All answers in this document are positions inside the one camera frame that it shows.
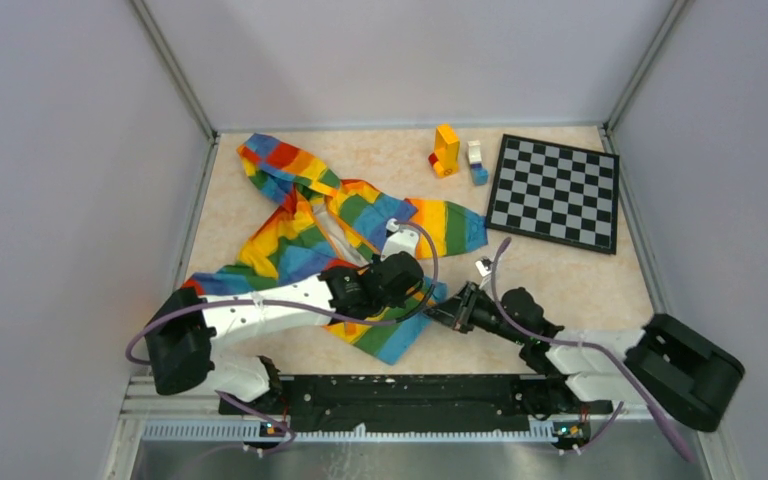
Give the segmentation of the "rainbow striped zip jacket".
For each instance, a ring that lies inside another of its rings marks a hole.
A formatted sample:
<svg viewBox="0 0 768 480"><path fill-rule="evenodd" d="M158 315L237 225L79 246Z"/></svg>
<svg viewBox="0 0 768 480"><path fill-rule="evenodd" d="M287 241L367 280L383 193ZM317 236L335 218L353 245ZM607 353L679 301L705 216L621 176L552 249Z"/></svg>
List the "rainbow striped zip jacket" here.
<svg viewBox="0 0 768 480"><path fill-rule="evenodd" d="M397 199L361 179L339 178L320 158L255 133L237 149L249 181L277 208L234 263L185 282L199 294L231 295L303 280L336 266L364 266L382 252L387 224L421 226L420 259L471 253L488 242L484 218L439 199Z"/></svg>

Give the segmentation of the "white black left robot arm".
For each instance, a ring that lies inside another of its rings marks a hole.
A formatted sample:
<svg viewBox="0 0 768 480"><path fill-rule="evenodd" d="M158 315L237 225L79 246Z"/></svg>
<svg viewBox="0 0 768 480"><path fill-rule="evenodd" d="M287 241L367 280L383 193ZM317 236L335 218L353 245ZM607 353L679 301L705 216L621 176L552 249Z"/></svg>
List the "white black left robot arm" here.
<svg viewBox="0 0 768 480"><path fill-rule="evenodd" d="M274 364L261 356L233 360L228 351L255 337L334 321L374 324L402 307L424 280L419 262L400 252L365 267L335 266L292 284L235 295L174 291L138 334L154 388L173 396L204 386L230 394L257 413L279 404Z"/></svg>

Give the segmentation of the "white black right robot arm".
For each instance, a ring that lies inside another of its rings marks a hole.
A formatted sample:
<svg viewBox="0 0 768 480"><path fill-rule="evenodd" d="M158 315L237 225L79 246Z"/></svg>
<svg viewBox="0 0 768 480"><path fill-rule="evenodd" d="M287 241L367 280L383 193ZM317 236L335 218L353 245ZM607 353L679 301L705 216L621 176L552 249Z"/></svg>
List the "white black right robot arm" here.
<svg viewBox="0 0 768 480"><path fill-rule="evenodd" d="M746 373L736 357L665 313L638 329L567 329L524 288L494 301L472 282L427 313L459 333L479 328L520 345L526 365L553 378L546 397L560 412L583 402L642 405L644 389L678 422L713 432Z"/></svg>

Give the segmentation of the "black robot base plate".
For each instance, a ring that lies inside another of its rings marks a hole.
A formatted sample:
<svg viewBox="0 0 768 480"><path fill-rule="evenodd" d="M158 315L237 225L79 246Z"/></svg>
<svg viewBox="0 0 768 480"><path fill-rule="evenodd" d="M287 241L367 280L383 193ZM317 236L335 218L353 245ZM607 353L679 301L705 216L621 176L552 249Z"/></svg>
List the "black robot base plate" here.
<svg viewBox="0 0 768 480"><path fill-rule="evenodd" d="M250 406L302 433L359 425L372 433L515 432L614 410L606 400L580 401L560 379L531 374L296 375Z"/></svg>

